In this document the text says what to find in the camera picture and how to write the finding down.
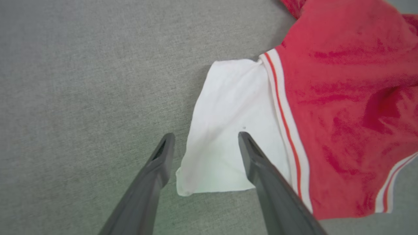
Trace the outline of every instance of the white fabric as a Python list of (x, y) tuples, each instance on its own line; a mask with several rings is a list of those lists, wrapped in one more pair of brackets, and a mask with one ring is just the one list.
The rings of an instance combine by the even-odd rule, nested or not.
[(214, 62), (194, 107), (186, 153), (176, 172), (177, 193), (251, 189), (238, 146), (248, 132), (289, 182), (290, 170), (261, 60)]

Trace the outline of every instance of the clothing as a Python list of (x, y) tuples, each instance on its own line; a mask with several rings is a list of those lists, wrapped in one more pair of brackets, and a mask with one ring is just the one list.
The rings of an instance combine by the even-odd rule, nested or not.
[(292, 186), (317, 219), (393, 208), (418, 151), (418, 17), (381, 0), (284, 0), (298, 20), (261, 55)]
[(261, 61), (214, 62), (196, 102), (186, 153), (176, 172), (178, 194), (254, 188), (242, 163), (240, 131), (250, 133), (289, 180), (274, 110), (272, 87)]

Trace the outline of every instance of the red jacket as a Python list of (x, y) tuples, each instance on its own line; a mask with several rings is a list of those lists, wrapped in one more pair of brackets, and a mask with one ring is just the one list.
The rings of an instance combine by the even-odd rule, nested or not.
[(261, 55), (292, 187), (317, 219), (391, 212), (418, 151), (418, 17), (383, 0), (283, 0), (297, 19)]

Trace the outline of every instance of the white stripe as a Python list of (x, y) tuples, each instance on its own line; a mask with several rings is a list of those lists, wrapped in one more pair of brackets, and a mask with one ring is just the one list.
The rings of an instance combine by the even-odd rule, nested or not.
[[(385, 209), (384, 207), (384, 203), (383, 203), (383, 196), (385, 193), (385, 189), (387, 187), (387, 185), (390, 183), (389, 185), (389, 189), (387, 191), (387, 212), (391, 213), (393, 210), (393, 187), (395, 185), (395, 180), (396, 177), (398, 176), (398, 173), (402, 170), (402, 168), (404, 168), (406, 165), (408, 165), (410, 162), (412, 162), (412, 160), (417, 156), (417, 153), (412, 154), (409, 157), (406, 157), (402, 160), (400, 160), (399, 162), (397, 162), (392, 169), (390, 170), (385, 183), (383, 184), (383, 187), (379, 190), (377, 197), (376, 197), (376, 203), (375, 203), (375, 213), (382, 213), (383, 210)], [(405, 165), (403, 165), (398, 171), (396, 171), (396, 169), (398, 169), (398, 167), (400, 167), (402, 164), (404, 164), (405, 162), (407, 162)]]
[[(284, 74), (283, 74), (283, 67), (280, 61), (280, 57), (279, 54), (277, 53), (276, 49), (272, 49), (270, 51), (267, 52), (268, 55), (270, 56), (271, 62), (274, 65), (274, 69), (275, 69), (275, 73), (276, 73), (276, 77), (277, 77), (277, 89), (278, 89), (278, 94), (279, 94), (279, 99), (280, 99), (280, 104), (283, 110), (283, 116), (286, 120), (287, 126), (289, 128), (290, 131), (290, 136), (291, 136), (291, 140), (293, 141), (293, 145), (295, 146), (296, 149), (296, 153), (298, 155), (298, 159), (299, 159), (299, 165), (301, 167), (301, 196), (302, 196), (302, 201), (304, 202), (305, 206), (312, 212), (312, 204), (311, 204), (311, 198), (309, 196), (309, 162), (308, 162), (308, 157), (306, 156), (306, 152), (305, 149), (303, 148), (303, 144), (302, 141), (299, 137), (299, 132), (298, 129), (296, 127), (296, 123), (295, 120), (293, 119), (293, 115), (292, 112), (290, 110), (290, 106), (286, 97), (286, 92), (285, 92), (285, 78), (284, 78)], [(261, 59), (263, 61), (265, 61), (265, 64), (268, 64), (267, 58), (263, 55), (261, 56)], [(270, 82), (273, 79), (273, 86), (274, 86), (274, 77), (273, 77), (273, 73), (269, 73), (269, 77), (271, 77)], [(282, 130), (282, 135), (286, 136), (286, 131), (283, 128), (280, 127)], [(290, 144), (287, 145), (286, 144), (286, 148), (288, 148), (288, 152), (292, 152), (291, 146)], [(296, 174), (296, 163), (295, 163), (295, 158), (292, 155), (289, 155), (289, 163), (291, 165), (291, 175), (292, 175), (292, 186), (293, 188), (296, 188), (295, 192), (298, 193), (297, 190), (297, 181), (294, 182), (293, 179), (295, 179), (293, 177), (294, 174)]]
[(275, 86), (274, 76), (273, 76), (273, 72), (272, 72), (273, 70), (272, 70), (272, 68), (270, 66), (270, 63), (268, 62), (268, 60), (267, 60), (267, 58), (265, 57), (264, 54), (260, 55), (260, 59), (263, 61), (263, 64), (264, 64), (264, 66), (266, 67), (266, 70), (267, 70), (268, 78), (269, 78), (269, 81), (270, 81), (270, 87), (271, 87), (271, 90), (272, 90), (275, 110), (276, 110), (276, 117), (277, 117), (277, 120), (279, 122), (279, 128), (280, 128), (279, 131), (280, 131), (280, 134), (282, 136), (283, 143), (284, 143), (284, 146), (285, 146), (285, 149), (286, 149), (286, 155), (287, 155), (287, 158), (288, 158), (288, 161), (289, 161), (290, 174), (291, 174), (289, 184), (292, 186), (295, 193), (298, 194), (298, 179), (297, 179), (297, 174), (296, 174), (295, 156), (293, 155), (292, 147), (291, 147), (289, 139), (287, 137), (285, 125), (283, 123), (282, 116), (281, 116), (281, 113), (280, 113), (279, 103), (278, 103), (278, 100), (277, 100), (277, 97), (276, 97), (276, 86)]

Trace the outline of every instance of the red stripe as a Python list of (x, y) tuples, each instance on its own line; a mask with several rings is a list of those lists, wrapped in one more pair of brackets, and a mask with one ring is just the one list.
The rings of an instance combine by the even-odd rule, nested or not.
[(404, 162), (402, 165), (398, 166), (396, 171), (394, 171), (393, 174), (390, 176), (389, 183), (387, 184), (385, 192), (383, 193), (383, 212), (384, 213), (387, 213), (387, 210), (388, 210), (388, 208), (387, 208), (387, 192), (389, 191), (389, 186), (390, 186), (390, 183), (392, 182), (393, 176), (396, 174), (396, 172), (398, 172), (400, 169), (402, 169), (404, 165), (406, 165), (408, 162), (410, 162), (412, 159), (414, 159), (414, 157), (415, 156), (413, 156), (412, 158), (410, 158), (409, 160)]
[(277, 98), (277, 103), (279, 104), (280, 115), (282, 116), (283, 124), (284, 124), (285, 129), (286, 129), (286, 135), (287, 135), (287, 137), (289, 139), (290, 146), (292, 147), (293, 155), (295, 156), (296, 175), (297, 175), (297, 182), (298, 182), (298, 195), (299, 195), (300, 199), (302, 199), (302, 193), (301, 193), (301, 166), (299, 164), (299, 157), (298, 157), (298, 154), (296, 153), (295, 145), (293, 144), (293, 141), (292, 141), (292, 139), (290, 137), (289, 127), (288, 127), (287, 122), (286, 122), (286, 119), (285, 119), (285, 117), (283, 115), (282, 105), (280, 104), (279, 91), (278, 91), (278, 87), (277, 87), (276, 70), (274, 69), (274, 65), (271, 62), (271, 59), (270, 59), (270, 56), (268, 55), (268, 53), (265, 53), (265, 57), (267, 58), (267, 61), (270, 64), (271, 70), (273, 72), (274, 84), (275, 84), (275, 89), (276, 89), (276, 98)]

